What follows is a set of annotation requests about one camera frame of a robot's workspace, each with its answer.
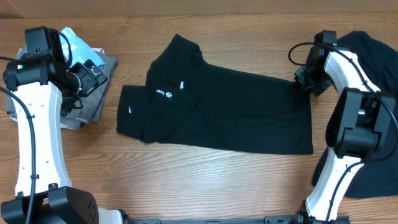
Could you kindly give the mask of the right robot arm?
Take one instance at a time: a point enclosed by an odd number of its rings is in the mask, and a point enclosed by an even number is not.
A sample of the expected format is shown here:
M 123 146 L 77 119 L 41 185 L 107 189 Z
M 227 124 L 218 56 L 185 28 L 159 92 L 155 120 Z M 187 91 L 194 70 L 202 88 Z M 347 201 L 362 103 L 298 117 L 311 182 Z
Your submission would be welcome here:
M 338 216 L 339 205 L 358 171 L 378 162 L 373 154 L 384 149 L 389 126 L 397 124 L 395 99 L 371 82 L 356 54 L 336 44 L 313 46 L 314 63 L 323 63 L 340 98 L 326 127 L 326 162 L 314 190 L 289 222 L 349 223 Z

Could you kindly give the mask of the plain black t-shirt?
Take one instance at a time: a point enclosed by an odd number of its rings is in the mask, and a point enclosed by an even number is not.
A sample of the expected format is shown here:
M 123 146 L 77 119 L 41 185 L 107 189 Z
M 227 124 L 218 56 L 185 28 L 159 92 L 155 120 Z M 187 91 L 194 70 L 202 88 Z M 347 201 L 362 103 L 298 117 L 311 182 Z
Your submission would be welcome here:
M 352 31 L 336 40 L 358 56 L 363 73 L 383 93 L 397 96 L 397 51 L 365 31 Z M 345 196 L 373 198 L 397 195 L 397 153 L 384 162 L 366 164 L 352 179 Z

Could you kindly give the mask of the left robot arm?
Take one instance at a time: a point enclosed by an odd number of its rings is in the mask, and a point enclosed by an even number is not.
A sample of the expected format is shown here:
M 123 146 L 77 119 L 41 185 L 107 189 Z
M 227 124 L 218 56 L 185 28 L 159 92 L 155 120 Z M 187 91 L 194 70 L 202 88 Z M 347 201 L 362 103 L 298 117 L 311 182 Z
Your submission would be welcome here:
M 6 223 L 130 223 L 123 210 L 101 208 L 72 186 L 63 156 L 63 108 L 88 96 L 107 77 L 101 54 L 75 55 L 67 63 L 51 51 L 24 54 L 4 72 L 19 132 L 19 174 L 14 200 L 1 204 Z

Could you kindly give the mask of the black polo shirt with logo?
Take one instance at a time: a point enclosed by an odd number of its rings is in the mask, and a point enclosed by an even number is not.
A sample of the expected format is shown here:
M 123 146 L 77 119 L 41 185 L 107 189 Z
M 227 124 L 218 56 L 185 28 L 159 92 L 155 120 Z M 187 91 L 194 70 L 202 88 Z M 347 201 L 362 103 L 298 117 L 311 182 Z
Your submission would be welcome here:
M 310 98 L 296 83 L 211 65 L 180 35 L 151 63 L 145 85 L 123 86 L 116 129 L 145 143 L 313 153 Z

